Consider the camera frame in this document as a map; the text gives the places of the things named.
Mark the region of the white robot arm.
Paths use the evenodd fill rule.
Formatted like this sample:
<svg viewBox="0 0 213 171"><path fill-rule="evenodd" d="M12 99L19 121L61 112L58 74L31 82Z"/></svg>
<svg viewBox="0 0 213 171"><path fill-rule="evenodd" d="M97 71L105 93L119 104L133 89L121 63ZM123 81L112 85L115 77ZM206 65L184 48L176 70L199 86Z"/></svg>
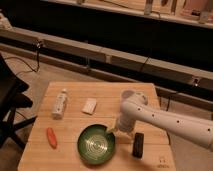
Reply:
<svg viewBox="0 0 213 171"><path fill-rule="evenodd" d="M213 151L213 121L149 107L143 92L126 90L121 94L120 115L107 131L130 134L137 121L149 123Z"/></svg>

